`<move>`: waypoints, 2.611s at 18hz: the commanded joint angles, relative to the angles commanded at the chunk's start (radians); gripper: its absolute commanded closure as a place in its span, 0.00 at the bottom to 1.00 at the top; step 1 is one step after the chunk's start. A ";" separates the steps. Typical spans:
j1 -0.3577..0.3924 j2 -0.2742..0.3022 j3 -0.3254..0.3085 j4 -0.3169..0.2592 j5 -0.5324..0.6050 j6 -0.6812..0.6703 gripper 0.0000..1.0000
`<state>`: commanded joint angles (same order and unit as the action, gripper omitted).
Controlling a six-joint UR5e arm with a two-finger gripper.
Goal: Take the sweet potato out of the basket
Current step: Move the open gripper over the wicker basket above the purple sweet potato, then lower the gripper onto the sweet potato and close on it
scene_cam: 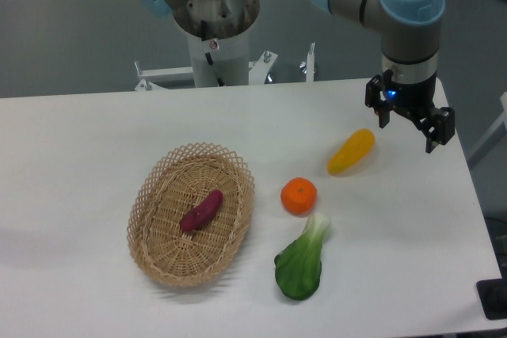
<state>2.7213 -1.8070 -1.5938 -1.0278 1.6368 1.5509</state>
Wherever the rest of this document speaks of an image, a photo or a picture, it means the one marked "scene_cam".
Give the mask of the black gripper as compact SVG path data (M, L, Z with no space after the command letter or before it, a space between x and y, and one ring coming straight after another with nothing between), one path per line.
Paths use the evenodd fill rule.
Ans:
M380 128L389 124L391 111L413 117L413 124L425 136L425 152L431 154L455 135L455 110L434 106L435 85L436 65L430 61L385 61L382 77L377 74L366 84L364 103L377 115Z

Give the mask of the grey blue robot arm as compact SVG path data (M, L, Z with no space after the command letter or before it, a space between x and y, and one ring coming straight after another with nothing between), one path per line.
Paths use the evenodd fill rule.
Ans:
M198 87L245 85L248 61L234 52L257 20L259 0L141 0L170 15L189 36ZM440 20L445 0L311 0L319 9L356 21L381 37L382 70L366 85L365 104L388 124L391 113L410 120L425 136L426 151L447 144L455 113L433 102Z

